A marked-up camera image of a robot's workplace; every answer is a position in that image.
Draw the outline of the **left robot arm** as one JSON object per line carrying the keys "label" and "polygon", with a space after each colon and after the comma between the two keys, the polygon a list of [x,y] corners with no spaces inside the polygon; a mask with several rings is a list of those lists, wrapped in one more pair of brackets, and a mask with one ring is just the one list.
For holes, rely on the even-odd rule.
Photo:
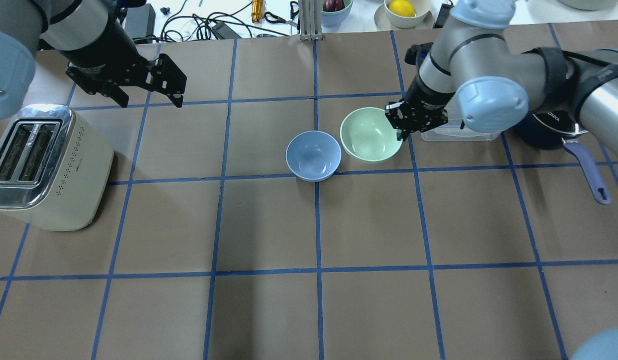
{"label": "left robot arm", "polygon": [[0,0],[0,120],[21,109],[42,39],[69,61],[66,73],[89,95],[127,107],[124,87],[139,87],[183,105],[187,76],[166,54],[148,60],[119,21],[144,0]]}

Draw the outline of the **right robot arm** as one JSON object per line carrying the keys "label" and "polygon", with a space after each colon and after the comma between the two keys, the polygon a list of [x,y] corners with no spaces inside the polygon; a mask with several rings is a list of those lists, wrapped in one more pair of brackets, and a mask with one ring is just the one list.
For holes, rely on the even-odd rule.
{"label": "right robot arm", "polygon": [[[514,219],[531,245],[531,261],[467,274],[435,266],[435,280],[506,280],[523,296],[521,341],[529,358],[558,347],[574,354],[618,358],[618,35],[540,32],[518,50],[506,33],[514,0],[457,0],[431,46],[407,50],[416,67],[401,99],[385,110],[399,141],[448,123],[453,101],[460,123],[496,135],[507,156],[503,171],[468,174],[471,188],[496,174],[514,187]],[[531,295],[524,295],[526,290]]]}

